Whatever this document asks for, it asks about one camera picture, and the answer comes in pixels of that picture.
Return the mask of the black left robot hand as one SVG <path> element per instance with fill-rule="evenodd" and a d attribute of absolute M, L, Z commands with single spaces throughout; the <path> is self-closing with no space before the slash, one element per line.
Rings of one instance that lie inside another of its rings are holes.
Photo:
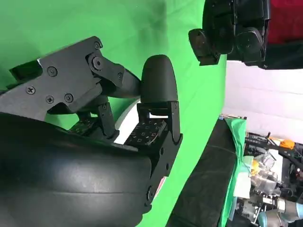
<path fill-rule="evenodd" d="M 248 66 L 265 60 L 270 1 L 207 0 L 202 28 L 188 33 L 200 66 L 216 65 L 222 55 Z"/>

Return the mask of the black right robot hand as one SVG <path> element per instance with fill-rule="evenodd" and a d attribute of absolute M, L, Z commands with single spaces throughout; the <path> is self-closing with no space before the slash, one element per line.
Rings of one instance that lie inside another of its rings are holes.
<path fill-rule="evenodd" d="M 10 70 L 0 94 L 3 227 L 134 227 L 183 135 L 170 59 L 141 78 L 93 36 Z"/>

